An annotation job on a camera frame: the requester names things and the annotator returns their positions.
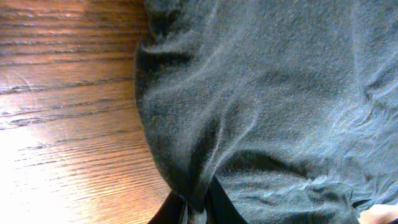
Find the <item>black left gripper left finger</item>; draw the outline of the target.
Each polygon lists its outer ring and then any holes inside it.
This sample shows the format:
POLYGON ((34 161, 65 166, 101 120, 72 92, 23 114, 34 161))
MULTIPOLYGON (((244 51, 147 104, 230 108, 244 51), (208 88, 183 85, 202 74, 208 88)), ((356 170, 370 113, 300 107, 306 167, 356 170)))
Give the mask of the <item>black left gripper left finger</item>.
POLYGON ((182 224, 186 202, 171 192, 148 224, 182 224))

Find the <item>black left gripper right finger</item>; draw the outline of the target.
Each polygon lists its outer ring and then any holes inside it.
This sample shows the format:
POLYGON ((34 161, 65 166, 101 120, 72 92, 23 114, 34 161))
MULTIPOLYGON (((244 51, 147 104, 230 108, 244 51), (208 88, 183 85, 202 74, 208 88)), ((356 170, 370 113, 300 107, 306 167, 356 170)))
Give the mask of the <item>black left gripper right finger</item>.
POLYGON ((248 224, 213 176, 205 196, 207 224, 248 224))

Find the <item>dark green Nike t-shirt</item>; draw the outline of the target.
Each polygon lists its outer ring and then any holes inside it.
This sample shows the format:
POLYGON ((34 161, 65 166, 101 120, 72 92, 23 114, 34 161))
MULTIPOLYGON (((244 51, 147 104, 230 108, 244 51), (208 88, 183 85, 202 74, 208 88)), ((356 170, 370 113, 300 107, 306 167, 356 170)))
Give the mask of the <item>dark green Nike t-shirt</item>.
POLYGON ((136 105, 155 165, 207 223, 357 223, 397 204, 397 1, 146 1, 136 105))

